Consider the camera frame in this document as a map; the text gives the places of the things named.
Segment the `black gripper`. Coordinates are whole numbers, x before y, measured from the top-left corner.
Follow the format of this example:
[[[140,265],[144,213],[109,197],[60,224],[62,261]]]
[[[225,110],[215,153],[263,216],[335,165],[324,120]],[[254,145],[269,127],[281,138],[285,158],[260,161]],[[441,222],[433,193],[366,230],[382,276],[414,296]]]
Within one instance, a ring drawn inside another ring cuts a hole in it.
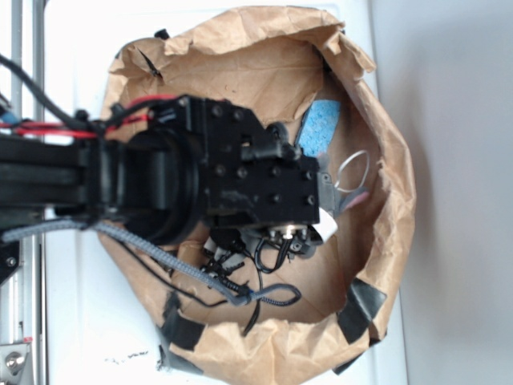
[[[317,178],[317,160],[278,134],[283,124],[265,128],[247,108],[182,96],[155,108],[154,130],[168,143],[177,196],[195,221],[253,229],[316,224],[323,241],[337,232],[331,176]]]

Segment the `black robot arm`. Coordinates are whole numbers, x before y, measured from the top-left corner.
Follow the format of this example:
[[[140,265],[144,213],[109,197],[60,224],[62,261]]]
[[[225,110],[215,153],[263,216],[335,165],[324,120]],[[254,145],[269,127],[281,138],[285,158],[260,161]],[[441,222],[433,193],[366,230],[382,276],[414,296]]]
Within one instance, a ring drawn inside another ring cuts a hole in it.
[[[311,229],[337,209],[316,158],[280,123],[249,109],[184,95],[142,102],[147,128],[127,142],[80,132],[73,144],[1,138],[1,227],[46,209],[87,224],[123,224],[157,244],[212,229]]]

